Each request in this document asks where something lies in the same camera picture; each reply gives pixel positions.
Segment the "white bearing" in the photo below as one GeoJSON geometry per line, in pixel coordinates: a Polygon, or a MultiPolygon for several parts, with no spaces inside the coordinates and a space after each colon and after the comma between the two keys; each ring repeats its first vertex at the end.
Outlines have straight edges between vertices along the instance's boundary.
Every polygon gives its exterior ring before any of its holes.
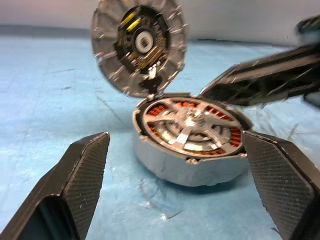
{"type": "Polygon", "coordinates": [[[142,54],[149,52],[153,45],[154,39],[147,31],[139,33],[135,39],[135,47],[142,54]]]}

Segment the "yellow component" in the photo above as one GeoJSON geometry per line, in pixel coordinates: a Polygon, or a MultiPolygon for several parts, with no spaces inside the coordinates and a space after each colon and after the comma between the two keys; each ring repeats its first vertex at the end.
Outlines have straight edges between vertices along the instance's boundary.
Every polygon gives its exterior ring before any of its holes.
{"type": "Polygon", "coordinates": [[[126,25],[134,16],[136,15],[135,12],[132,12],[129,14],[129,16],[127,16],[122,22],[121,22],[121,27],[123,27],[124,25],[126,25]]]}
{"type": "Polygon", "coordinates": [[[131,23],[131,25],[127,28],[127,31],[131,32],[133,29],[135,29],[135,27],[140,23],[140,21],[141,21],[141,19],[138,18],[133,23],[131,23]]]}

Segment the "brushless motor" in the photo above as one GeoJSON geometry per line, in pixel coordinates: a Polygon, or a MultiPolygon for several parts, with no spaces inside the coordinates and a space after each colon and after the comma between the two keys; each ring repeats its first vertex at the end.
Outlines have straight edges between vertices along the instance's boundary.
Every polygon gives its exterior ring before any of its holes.
{"type": "Polygon", "coordinates": [[[240,112],[188,93],[164,93],[184,67],[187,25],[174,0],[102,0],[92,23],[94,55],[117,90],[144,98],[133,112],[134,149],[161,179],[196,187],[248,169],[240,112]]]}

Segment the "white wall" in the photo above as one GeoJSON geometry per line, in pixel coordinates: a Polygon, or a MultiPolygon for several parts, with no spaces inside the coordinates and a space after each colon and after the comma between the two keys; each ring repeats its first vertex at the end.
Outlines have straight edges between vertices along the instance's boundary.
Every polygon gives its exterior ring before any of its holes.
{"type": "MultiPolygon", "coordinates": [[[[178,0],[194,38],[295,44],[320,0],[178,0]]],[[[0,24],[89,28],[97,0],[0,0],[0,24]]]]}

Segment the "blue work surface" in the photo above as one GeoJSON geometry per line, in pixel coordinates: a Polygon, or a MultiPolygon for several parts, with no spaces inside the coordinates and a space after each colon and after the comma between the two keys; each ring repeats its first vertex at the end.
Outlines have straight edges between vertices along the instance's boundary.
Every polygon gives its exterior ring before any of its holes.
{"type": "MultiPolygon", "coordinates": [[[[185,69],[167,92],[198,94],[233,64],[283,50],[192,41],[185,69]]],[[[0,73],[0,231],[72,142],[109,132],[88,240],[281,239],[250,173],[213,187],[188,188],[156,179],[139,163],[132,142],[132,112],[139,99],[104,80],[87,32],[0,27],[0,73]]],[[[258,131],[290,139],[314,159],[320,114],[300,98],[245,112],[258,131]]]]}

